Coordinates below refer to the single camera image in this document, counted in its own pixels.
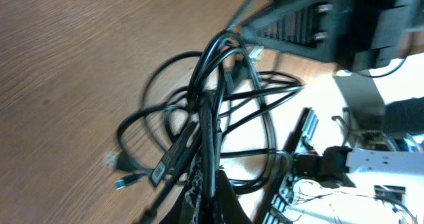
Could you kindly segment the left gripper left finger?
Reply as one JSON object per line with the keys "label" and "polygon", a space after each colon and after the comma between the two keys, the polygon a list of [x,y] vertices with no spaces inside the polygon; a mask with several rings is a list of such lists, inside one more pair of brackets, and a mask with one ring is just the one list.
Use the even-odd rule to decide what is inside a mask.
{"label": "left gripper left finger", "polygon": [[160,224],[228,223],[247,224],[252,221],[244,212],[224,171],[217,171],[215,196],[205,201],[192,186],[184,187],[171,210]]}

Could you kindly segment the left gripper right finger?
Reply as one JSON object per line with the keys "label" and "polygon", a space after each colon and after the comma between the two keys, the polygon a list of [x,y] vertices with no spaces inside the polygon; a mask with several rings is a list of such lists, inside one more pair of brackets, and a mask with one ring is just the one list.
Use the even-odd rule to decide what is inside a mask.
{"label": "left gripper right finger", "polygon": [[250,43],[351,72],[383,68],[420,0],[276,0],[241,24]]}

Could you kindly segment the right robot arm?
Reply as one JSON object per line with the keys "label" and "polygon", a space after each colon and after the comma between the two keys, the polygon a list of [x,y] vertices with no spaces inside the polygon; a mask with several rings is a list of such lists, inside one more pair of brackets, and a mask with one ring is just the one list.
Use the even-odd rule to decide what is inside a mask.
{"label": "right robot arm", "polygon": [[272,220],[423,222],[423,80],[322,74],[273,115],[283,164]]}

